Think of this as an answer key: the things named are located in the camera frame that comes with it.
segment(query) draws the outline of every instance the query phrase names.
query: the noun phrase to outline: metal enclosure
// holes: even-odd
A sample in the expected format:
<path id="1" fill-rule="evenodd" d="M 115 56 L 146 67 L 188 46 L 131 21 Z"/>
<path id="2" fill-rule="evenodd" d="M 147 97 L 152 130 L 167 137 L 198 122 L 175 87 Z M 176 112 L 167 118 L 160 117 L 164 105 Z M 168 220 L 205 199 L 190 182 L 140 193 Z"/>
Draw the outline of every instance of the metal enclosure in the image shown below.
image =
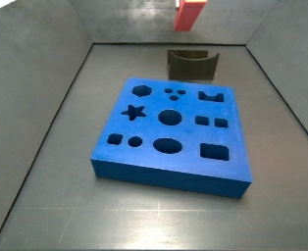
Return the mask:
<path id="1" fill-rule="evenodd" d="M 246 44 L 277 0 L 211 0 L 174 32 L 175 0 L 71 0 L 95 43 Z"/>
<path id="2" fill-rule="evenodd" d="M 308 130 L 308 0 L 278 1 L 247 48 Z"/>
<path id="3" fill-rule="evenodd" d="M 0 9 L 0 228 L 91 46 L 67 0 Z"/>

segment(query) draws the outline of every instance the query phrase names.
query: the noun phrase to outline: circular hole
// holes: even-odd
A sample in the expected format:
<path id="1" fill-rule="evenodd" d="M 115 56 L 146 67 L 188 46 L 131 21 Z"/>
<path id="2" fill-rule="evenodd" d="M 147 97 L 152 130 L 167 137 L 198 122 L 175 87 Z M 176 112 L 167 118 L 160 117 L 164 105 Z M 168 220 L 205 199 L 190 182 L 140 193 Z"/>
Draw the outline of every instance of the circular hole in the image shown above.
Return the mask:
<path id="1" fill-rule="evenodd" d="M 171 93 L 171 92 L 172 92 L 172 89 L 171 89 L 171 88 L 166 88 L 166 89 L 164 89 L 164 92 L 166 92 L 166 93 Z"/>
<path id="2" fill-rule="evenodd" d="M 174 110 L 164 110 L 158 114 L 159 121 L 167 126 L 175 126 L 182 122 L 182 115 Z"/>
<path id="3" fill-rule="evenodd" d="M 172 101 L 175 101 L 175 100 L 179 99 L 178 96 L 175 96 L 175 95 L 171 95 L 168 98 L 170 98 L 170 100 L 172 100 Z"/>
<path id="4" fill-rule="evenodd" d="M 128 144 L 132 146 L 132 147 L 139 147 L 142 144 L 143 144 L 143 139 L 140 137 L 131 137 L 128 139 Z"/>
<path id="5" fill-rule="evenodd" d="M 178 93 L 179 93 L 180 95 L 183 95 L 183 94 L 186 94 L 186 90 L 178 90 Z"/>

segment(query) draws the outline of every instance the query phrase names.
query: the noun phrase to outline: blue foam block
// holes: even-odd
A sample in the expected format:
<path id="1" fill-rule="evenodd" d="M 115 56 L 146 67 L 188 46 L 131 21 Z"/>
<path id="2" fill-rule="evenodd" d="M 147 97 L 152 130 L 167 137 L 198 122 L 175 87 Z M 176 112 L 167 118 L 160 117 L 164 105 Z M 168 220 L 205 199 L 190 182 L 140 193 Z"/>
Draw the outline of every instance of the blue foam block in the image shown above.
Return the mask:
<path id="1" fill-rule="evenodd" d="M 130 78 L 92 165 L 96 176 L 241 198 L 253 176 L 233 89 Z"/>

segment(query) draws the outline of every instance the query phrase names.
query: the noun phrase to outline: gray metal floor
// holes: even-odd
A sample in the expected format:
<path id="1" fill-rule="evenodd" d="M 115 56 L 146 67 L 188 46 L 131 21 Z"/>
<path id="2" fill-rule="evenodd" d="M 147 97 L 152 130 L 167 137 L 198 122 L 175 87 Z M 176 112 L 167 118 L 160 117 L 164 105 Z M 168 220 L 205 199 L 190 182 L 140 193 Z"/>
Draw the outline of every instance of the gray metal floor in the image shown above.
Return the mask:
<path id="1" fill-rule="evenodd" d="M 89 156 L 127 77 L 167 79 L 167 49 L 221 57 L 254 183 L 241 200 L 96 178 Z M 308 136 L 245 47 L 97 45 L 48 134 L 0 248 L 308 249 Z"/>

